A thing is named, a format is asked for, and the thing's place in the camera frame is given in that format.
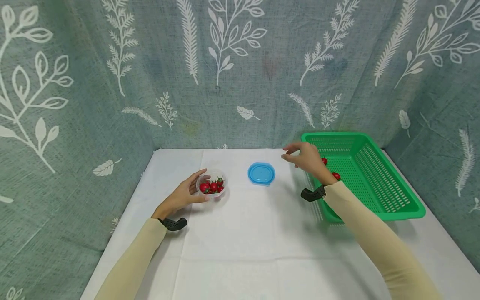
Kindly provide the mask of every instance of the hand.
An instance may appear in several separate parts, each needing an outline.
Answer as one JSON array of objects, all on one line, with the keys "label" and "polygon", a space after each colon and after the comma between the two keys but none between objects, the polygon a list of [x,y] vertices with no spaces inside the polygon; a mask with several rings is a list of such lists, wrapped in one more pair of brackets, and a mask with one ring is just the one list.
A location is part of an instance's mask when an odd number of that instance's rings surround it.
[{"label": "hand", "polygon": [[209,198],[206,195],[193,195],[197,192],[196,182],[198,177],[206,171],[207,169],[200,170],[182,181],[173,193],[156,208],[152,218],[164,220],[169,215],[176,213],[177,210],[187,205],[208,201]]},{"label": "hand", "polygon": [[[323,163],[315,145],[309,142],[296,142],[283,147],[283,150],[287,152],[282,155],[284,160],[294,163],[296,168],[301,168],[312,174],[322,185],[330,185],[337,182],[336,178]],[[298,150],[300,150],[298,156],[291,155]]]}]

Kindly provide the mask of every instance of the fabric backdrop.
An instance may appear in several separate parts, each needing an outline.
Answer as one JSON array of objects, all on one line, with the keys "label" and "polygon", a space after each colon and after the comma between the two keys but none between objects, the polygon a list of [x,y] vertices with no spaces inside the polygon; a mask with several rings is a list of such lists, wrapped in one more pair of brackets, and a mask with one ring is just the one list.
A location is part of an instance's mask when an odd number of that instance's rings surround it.
[{"label": "fabric backdrop", "polygon": [[80,297],[155,149],[314,131],[371,135],[480,269],[478,0],[0,4],[7,300]]}]

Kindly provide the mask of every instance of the arm sleeve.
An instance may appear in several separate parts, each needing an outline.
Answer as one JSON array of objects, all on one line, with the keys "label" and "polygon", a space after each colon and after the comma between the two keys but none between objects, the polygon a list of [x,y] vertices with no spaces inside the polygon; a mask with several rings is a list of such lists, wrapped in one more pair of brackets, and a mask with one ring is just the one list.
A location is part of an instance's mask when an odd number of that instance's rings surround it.
[{"label": "arm sleeve", "polygon": [[166,233],[167,228],[157,219],[148,219],[113,266],[95,300],[133,300]]},{"label": "arm sleeve", "polygon": [[339,181],[325,187],[325,201],[353,232],[382,274],[392,300],[441,299],[407,245]]}]

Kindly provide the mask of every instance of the table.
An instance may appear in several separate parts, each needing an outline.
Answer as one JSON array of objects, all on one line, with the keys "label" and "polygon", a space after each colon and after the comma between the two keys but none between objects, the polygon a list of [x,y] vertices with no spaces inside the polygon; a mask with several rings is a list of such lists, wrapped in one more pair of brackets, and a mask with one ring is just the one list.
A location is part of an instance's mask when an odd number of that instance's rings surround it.
[{"label": "table", "polygon": [[[344,226],[328,226],[316,203],[300,198],[306,174],[283,161],[281,149],[162,149],[154,152],[81,297],[93,299],[103,280],[177,185],[201,168],[228,176],[218,202],[193,204],[188,226],[168,233],[136,299],[389,299],[386,286]],[[269,187],[247,177],[255,161],[272,164]],[[427,208],[422,219],[390,222],[445,299],[478,299],[480,275]]]}]

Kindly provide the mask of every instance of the green plastic basket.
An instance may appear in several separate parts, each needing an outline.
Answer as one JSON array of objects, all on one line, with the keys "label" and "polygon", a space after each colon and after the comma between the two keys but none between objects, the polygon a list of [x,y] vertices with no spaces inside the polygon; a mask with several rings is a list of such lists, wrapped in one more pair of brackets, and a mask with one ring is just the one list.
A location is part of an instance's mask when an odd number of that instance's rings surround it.
[{"label": "green plastic basket", "polygon": [[[345,185],[380,219],[407,220],[425,216],[422,202],[368,135],[309,132],[304,133],[301,140],[317,146],[322,157],[328,159],[328,169],[339,173]],[[320,182],[313,180],[318,188]],[[323,198],[318,203],[328,221],[342,222]]]}]

